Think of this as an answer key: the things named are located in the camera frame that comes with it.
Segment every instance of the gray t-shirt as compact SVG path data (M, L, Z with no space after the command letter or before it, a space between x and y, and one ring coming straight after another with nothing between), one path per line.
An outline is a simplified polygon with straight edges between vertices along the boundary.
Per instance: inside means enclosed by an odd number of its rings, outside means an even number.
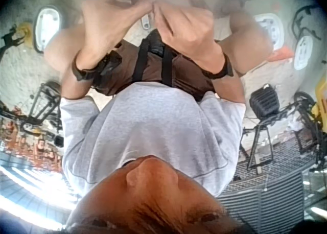
M155 155L217 197L232 180L244 104L207 92L188 93L155 82L135 83L99 112L91 97L61 100L64 173L84 196L126 162Z

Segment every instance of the watch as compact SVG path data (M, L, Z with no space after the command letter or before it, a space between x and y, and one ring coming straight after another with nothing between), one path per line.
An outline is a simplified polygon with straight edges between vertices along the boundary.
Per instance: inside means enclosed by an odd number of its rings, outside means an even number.
M205 77L208 77L211 80L216 80L216 79L221 79L225 76L230 76L233 77L234 73L233 73L233 68L231 66L231 63L229 61L229 58L226 54L224 54L224 58L225 58L225 64L224 67L222 68L222 70L217 73L217 74L213 74L211 72L202 70L202 73Z
M79 52L76 54L72 64L73 74L75 75L78 82L82 80L93 79L98 73L101 73L103 71L103 69L106 67L110 59L110 55L106 54L106 56L104 56L104 58L98 63L98 65L95 68L80 70L76 66L76 59L78 54Z

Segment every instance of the orange object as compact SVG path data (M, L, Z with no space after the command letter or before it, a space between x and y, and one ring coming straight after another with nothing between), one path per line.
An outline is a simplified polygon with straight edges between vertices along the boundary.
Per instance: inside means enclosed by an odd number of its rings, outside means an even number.
M275 62L284 59L290 59L294 57L294 52L288 47L284 46L272 53L272 55L267 59L268 62Z

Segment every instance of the brown shorts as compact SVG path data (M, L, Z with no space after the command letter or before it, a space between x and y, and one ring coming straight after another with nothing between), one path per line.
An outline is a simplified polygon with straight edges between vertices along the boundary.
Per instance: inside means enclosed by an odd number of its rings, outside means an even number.
M192 61L181 54L174 54L171 50L170 60L169 56L160 58L147 49L140 51L144 45L147 44L142 42L138 48L123 40L116 50L122 61L117 67L97 78L96 84L94 83L97 92L106 96L116 95L139 81L159 82L179 88L191 94L197 101L200 101L207 91L214 91L211 80L205 77L201 68Z

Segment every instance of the tiled floor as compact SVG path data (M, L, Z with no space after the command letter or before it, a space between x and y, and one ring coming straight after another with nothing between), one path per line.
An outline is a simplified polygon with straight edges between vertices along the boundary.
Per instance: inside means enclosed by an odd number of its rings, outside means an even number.
M73 0L76 5L81 0ZM213 6L217 0L206 0ZM51 0L11 0L0 12L0 32L1 35L7 33L13 24L24 21L33 21L39 7L48 4ZM302 6L313 3L313 0L252 0L246 4L246 10L251 14L275 13L283 22L285 28L285 44L295 50L296 40L291 33L291 23L294 13ZM251 93L266 83L276 87L281 107L292 102L294 93L303 89L313 94L313 87L323 72L322 59L326 59L326 26L325 18L321 14L312 17L312 21L307 22L316 29L317 35L322 37L322 41L314 42L314 52L307 68L296 71L292 61L279 61L268 63L264 66L249 72L242 78L246 90L247 100ZM218 20L217 31L221 28L228 28L227 20ZM146 37L148 32L141 28L140 22L136 23L130 30L126 39L139 44L141 39ZM29 95L34 93L40 83L47 80L60 80L60 75L47 66L42 56L33 49L24 45L18 48L11 48L7 51L0 64L0 99L9 107L14 105L22 106L27 112L32 104ZM110 98L103 97L91 91L100 108L104 107ZM255 117L251 108L247 104L246 117ZM245 127L253 127L257 120L244 120ZM287 129L289 121L276 123L271 128L271 136L275 137ZM250 147L252 137L246 137L243 145L246 149Z

